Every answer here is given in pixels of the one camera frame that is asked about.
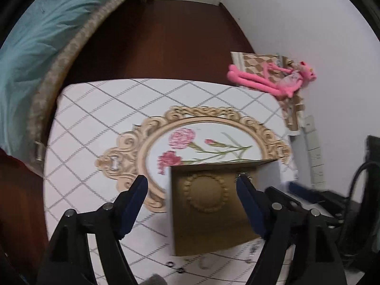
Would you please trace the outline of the white cardboard jewelry box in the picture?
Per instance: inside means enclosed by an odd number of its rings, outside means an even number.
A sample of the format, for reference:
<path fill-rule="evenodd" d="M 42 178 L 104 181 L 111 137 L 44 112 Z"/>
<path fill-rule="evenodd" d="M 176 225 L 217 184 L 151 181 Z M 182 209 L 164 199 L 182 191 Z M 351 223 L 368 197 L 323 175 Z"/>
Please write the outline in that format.
<path fill-rule="evenodd" d="M 210 253 L 258 238 L 236 191 L 240 174 L 246 174 L 260 191 L 281 184 L 278 160 L 170 168 L 166 208 L 171 255 Z"/>

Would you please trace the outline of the pink panther plush toy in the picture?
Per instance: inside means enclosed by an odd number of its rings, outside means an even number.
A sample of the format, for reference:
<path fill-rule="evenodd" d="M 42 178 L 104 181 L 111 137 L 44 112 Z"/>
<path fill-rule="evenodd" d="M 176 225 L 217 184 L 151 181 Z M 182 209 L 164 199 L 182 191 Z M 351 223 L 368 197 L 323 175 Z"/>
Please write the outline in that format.
<path fill-rule="evenodd" d="M 262 65 L 262 75 L 240 71 L 235 65 L 229 66 L 227 79 L 240 86 L 268 93 L 277 99 L 291 99 L 309 82 L 316 80 L 314 70 L 301 61 L 293 68 L 281 68 L 274 63 Z"/>

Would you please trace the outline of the patterned white tablecloth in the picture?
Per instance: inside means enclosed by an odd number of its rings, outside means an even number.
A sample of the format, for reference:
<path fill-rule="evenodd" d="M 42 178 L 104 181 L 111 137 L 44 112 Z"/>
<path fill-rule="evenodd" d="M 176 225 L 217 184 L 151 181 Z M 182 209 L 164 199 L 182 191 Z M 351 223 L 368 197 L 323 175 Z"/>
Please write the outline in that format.
<path fill-rule="evenodd" d="M 57 101 L 44 166 L 44 214 L 53 233 L 67 209 L 93 211 L 135 177 L 151 190 L 121 247 L 138 281 L 244 284 L 261 239 L 204 255 L 170 254 L 165 213 L 170 168 L 276 158 L 281 179 L 298 169 L 279 103 L 263 92 L 207 82 L 125 79 L 73 84 Z"/>

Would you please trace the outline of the brown checkered cushion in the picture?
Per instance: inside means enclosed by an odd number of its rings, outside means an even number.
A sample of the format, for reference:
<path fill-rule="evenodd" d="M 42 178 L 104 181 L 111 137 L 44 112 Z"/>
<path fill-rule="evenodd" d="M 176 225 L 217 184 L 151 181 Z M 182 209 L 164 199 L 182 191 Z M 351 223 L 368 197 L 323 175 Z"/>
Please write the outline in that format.
<path fill-rule="evenodd" d="M 278 68 L 293 70 L 297 64 L 290 58 L 282 55 L 257 54 L 231 52 L 233 63 L 229 66 L 227 78 L 239 85 L 251 90 L 262 91 L 267 94 L 278 90 L 285 93 L 292 86 L 289 74 L 269 67 L 270 64 Z M 295 91 L 292 97 L 288 94 L 282 96 L 275 93 L 285 126 L 290 131 L 290 135 L 299 135 L 304 127 L 304 103 L 299 90 Z"/>

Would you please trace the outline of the teal blanket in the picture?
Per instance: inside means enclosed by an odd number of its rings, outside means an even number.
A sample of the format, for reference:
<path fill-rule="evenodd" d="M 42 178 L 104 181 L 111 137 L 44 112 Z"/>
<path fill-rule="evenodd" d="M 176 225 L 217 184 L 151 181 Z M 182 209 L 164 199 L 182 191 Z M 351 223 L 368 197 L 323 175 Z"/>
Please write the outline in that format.
<path fill-rule="evenodd" d="M 35 0 L 1 47 L 1 149 L 23 159 L 32 99 L 59 52 L 107 0 Z"/>

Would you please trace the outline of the white wall power strip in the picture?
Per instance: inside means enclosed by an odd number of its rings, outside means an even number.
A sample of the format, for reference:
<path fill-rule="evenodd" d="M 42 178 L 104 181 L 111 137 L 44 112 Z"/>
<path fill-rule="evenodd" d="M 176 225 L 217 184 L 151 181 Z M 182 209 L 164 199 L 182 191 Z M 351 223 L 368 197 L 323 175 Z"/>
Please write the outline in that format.
<path fill-rule="evenodd" d="M 314 117 L 312 115 L 306 116 L 304 123 L 312 187 L 316 190 L 323 190 L 325 188 L 324 163 Z"/>

